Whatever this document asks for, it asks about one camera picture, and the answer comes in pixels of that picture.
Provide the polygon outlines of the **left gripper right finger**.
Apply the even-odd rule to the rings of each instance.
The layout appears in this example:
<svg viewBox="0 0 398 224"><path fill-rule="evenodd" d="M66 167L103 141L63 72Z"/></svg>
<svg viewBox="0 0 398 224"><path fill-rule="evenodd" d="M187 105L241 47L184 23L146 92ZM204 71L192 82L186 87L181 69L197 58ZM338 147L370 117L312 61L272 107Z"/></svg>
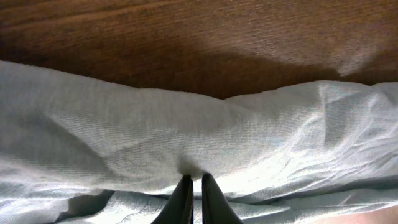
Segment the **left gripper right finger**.
<svg viewBox="0 0 398 224"><path fill-rule="evenodd" d="M203 224L243 224L211 174L203 175L201 189Z"/></svg>

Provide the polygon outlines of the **light grey-green t-shirt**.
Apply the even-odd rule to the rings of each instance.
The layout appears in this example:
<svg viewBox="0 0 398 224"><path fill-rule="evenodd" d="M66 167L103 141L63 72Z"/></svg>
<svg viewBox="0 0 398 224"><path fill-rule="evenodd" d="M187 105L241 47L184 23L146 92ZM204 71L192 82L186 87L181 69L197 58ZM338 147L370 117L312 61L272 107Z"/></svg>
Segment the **light grey-green t-shirt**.
<svg viewBox="0 0 398 224"><path fill-rule="evenodd" d="M150 223L184 174L245 223L397 205L397 84L219 100L1 62L1 222Z"/></svg>

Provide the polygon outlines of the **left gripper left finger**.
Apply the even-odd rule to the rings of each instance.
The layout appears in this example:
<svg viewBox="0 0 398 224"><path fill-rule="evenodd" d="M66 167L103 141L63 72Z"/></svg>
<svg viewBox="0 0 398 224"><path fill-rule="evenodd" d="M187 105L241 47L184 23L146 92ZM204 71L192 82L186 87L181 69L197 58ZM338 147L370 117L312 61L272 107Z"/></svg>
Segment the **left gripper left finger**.
<svg viewBox="0 0 398 224"><path fill-rule="evenodd" d="M152 224L193 224L193 181L184 175Z"/></svg>

